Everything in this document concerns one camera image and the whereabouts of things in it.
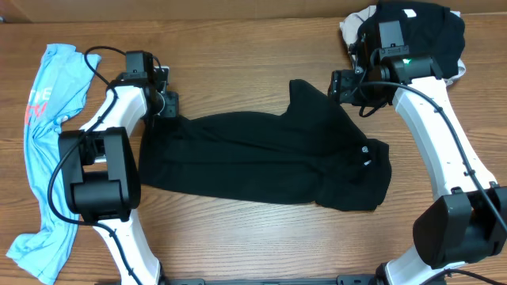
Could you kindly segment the black t-shirt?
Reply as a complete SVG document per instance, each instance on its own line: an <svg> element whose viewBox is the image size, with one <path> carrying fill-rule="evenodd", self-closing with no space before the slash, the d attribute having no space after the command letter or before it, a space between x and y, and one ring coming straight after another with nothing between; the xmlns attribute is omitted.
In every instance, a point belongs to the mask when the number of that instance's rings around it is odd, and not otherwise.
<svg viewBox="0 0 507 285"><path fill-rule="evenodd" d="M389 146L368 138L309 82L290 81L289 97L281 115L155 119L140 147L141 182L198 196L374 211L391 182Z"/></svg>

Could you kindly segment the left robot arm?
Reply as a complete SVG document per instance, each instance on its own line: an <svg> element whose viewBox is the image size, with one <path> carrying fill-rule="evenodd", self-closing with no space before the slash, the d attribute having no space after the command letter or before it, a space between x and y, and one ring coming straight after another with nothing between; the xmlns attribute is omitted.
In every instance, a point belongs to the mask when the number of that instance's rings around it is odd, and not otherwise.
<svg viewBox="0 0 507 285"><path fill-rule="evenodd" d="M167 89L170 69L147 51L126 51L126 70L106 84L105 101L77 131L59 137L60 160L49 181L63 178L64 197L78 226L90 226L107 245L121 284L165 284L137 208L141 184L129 137L142 120L176 118L177 93Z"/></svg>

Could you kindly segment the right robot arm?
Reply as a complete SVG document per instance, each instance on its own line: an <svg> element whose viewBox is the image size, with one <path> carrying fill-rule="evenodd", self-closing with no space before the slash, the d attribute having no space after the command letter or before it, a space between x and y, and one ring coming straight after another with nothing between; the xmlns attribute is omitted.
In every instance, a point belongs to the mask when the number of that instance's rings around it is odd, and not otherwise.
<svg viewBox="0 0 507 285"><path fill-rule="evenodd" d="M395 108L427 168L433 204L414 222L413 245L359 281L442 284L465 264L503 250L506 190L469 143L436 60L410 51L398 21L378 22L364 50L363 66L333 72L329 99L372 110Z"/></svg>

